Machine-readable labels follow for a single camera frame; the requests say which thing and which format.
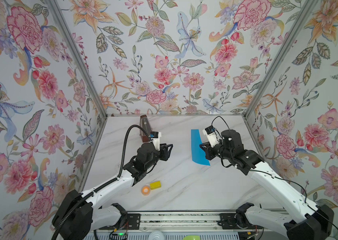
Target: yellow block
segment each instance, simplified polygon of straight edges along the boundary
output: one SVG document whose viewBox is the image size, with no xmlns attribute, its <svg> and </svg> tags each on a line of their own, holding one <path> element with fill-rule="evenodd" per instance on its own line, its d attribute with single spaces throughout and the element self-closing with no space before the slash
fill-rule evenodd
<svg viewBox="0 0 338 240">
<path fill-rule="evenodd" d="M 160 181 L 157 181 L 157 182 L 152 182 L 150 184 L 150 189 L 153 190 L 153 189 L 157 189 L 157 188 L 160 188 L 161 187 L 161 182 Z"/>
</svg>

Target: orange tape roll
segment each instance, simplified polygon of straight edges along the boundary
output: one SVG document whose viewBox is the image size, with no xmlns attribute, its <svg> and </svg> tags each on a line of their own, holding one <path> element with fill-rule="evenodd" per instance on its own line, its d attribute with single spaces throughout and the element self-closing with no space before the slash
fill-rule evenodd
<svg viewBox="0 0 338 240">
<path fill-rule="evenodd" d="M 141 189 L 141 193 L 144 196 L 147 196 L 150 194 L 150 187 L 148 185 L 143 186 L 143 188 Z"/>
</svg>

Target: orange lily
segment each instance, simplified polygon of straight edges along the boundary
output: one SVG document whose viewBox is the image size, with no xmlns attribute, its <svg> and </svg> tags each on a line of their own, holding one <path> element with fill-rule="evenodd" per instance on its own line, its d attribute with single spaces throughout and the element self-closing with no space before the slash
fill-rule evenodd
<svg viewBox="0 0 338 240">
<path fill-rule="evenodd" d="M 108 85 L 106 85 L 105 87 L 104 87 L 104 90 L 102 91 L 102 93 L 101 94 L 103 94 L 104 93 L 104 91 L 106 90 L 106 88 L 110 88 L 110 87 L 114 87 L 114 90 L 116 90 L 116 93 L 114 94 L 114 96 L 113 96 L 113 98 L 117 95 L 117 86 L 119 86 L 119 87 L 122 87 L 122 88 L 126 88 L 126 89 L 131 89 L 131 88 L 127 88 L 127 87 L 125 87 L 125 86 L 122 86 L 120 83 L 122 83 L 122 82 L 124 82 L 124 81 L 119 81 L 119 82 L 116 82 L 116 77 L 114 76 L 114 73 L 113 73 L 113 70 L 112 69 L 110 69 L 111 71 L 112 71 L 112 75 L 113 75 L 113 82 L 111 83 L 111 84 L 108 84 Z"/>
<path fill-rule="evenodd" d="M 269 108 L 274 103 L 274 105 L 276 106 L 277 114 L 280 115 L 278 113 L 278 109 L 277 109 L 277 102 L 279 102 L 281 104 L 282 104 L 282 102 L 277 97 L 281 94 L 282 90 L 285 88 L 286 85 L 287 84 L 285 83 L 284 87 L 281 89 L 281 91 L 279 93 L 277 93 L 276 96 L 273 96 L 272 94 L 266 94 L 265 96 L 263 96 L 263 98 L 266 97 L 266 96 L 268 96 L 268 100 L 270 100 L 270 102 L 265 103 L 265 105 L 266 104 L 269 104 L 269 105 L 267 105 L 266 107 L 263 107 L 263 108 Z"/>
</svg>

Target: wire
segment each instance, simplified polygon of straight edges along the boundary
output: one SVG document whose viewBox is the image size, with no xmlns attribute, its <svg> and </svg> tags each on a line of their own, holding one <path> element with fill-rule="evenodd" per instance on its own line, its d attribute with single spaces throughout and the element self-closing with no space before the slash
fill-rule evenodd
<svg viewBox="0 0 338 240">
<path fill-rule="evenodd" d="M 321 217 L 323 217 L 326 221 L 328 221 L 331 225 L 333 225 L 333 226 L 338 230 L 338 227 L 337 227 L 336 225 L 334 225 L 332 222 L 330 222 L 329 219 L 325 218 L 325 217 L 324 217 L 323 215 L 321 215 L 319 212 L 317 212 L 316 210 L 312 209 L 309 205 L 308 205 L 308 207 L 309 207 L 311 210 L 315 211 L 318 215 L 320 215 Z"/>
<path fill-rule="evenodd" d="M 267 172 L 263 172 L 263 171 L 259 171 L 259 170 L 249 170 L 251 172 L 262 172 L 262 173 L 265 173 L 267 175 L 271 175 L 270 173 L 267 173 Z M 292 182 L 294 184 L 297 184 L 298 186 L 300 186 L 303 190 L 304 190 L 304 193 L 305 193 L 305 203 L 306 203 L 306 198 L 308 197 L 306 195 L 306 190 L 303 186 L 299 185 L 298 183 L 294 182 L 294 181 L 291 181 L 291 180 L 287 180 L 287 179 L 282 179 L 280 177 L 276 177 L 276 176 L 272 176 L 274 178 L 277 178 L 277 179 L 281 179 L 281 180 L 284 180 L 284 181 L 287 181 L 287 182 Z M 338 230 L 338 227 L 336 225 L 334 225 L 332 222 L 329 221 L 329 219 L 325 218 L 323 215 L 321 215 L 319 212 L 317 212 L 316 210 L 314 210 L 313 208 L 311 208 L 309 205 L 307 205 L 311 210 L 315 211 L 315 213 L 317 213 L 318 215 L 320 215 L 321 217 L 323 217 L 326 221 L 328 221 L 331 225 L 333 225 L 337 230 Z"/>
</svg>

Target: white marble surface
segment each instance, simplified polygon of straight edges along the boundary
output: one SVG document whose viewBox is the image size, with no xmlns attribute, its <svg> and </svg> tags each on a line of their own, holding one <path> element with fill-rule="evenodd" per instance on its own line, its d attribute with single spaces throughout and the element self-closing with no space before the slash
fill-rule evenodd
<svg viewBox="0 0 338 240">
<path fill-rule="evenodd" d="M 241 116 L 223 116 L 231 129 L 241 134 L 245 149 L 256 150 Z M 191 156 L 191 129 L 210 126 L 215 116 L 161 116 L 149 117 L 154 131 L 162 132 L 161 143 L 173 144 L 167 162 L 159 161 L 154 170 L 133 187 L 113 197 L 109 203 L 119 203 L 128 211 L 141 210 L 228 210 L 246 202 L 263 208 L 281 208 L 281 205 L 258 185 L 234 167 L 224 168 L 215 158 L 210 166 L 196 164 Z M 118 173 L 126 130 L 138 124 L 139 117 L 109 117 L 101 138 L 85 189 L 94 187 Z M 213 123 L 220 132 L 227 127 L 221 119 Z M 201 140 L 207 142 L 200 131 Z M 142 140 L 139 130 L 129 134 L 125 163 L 137 154 Z M 162 187 L 150 195 L 141 194 L 141 188 L 161 181 Z"/>
</svg>

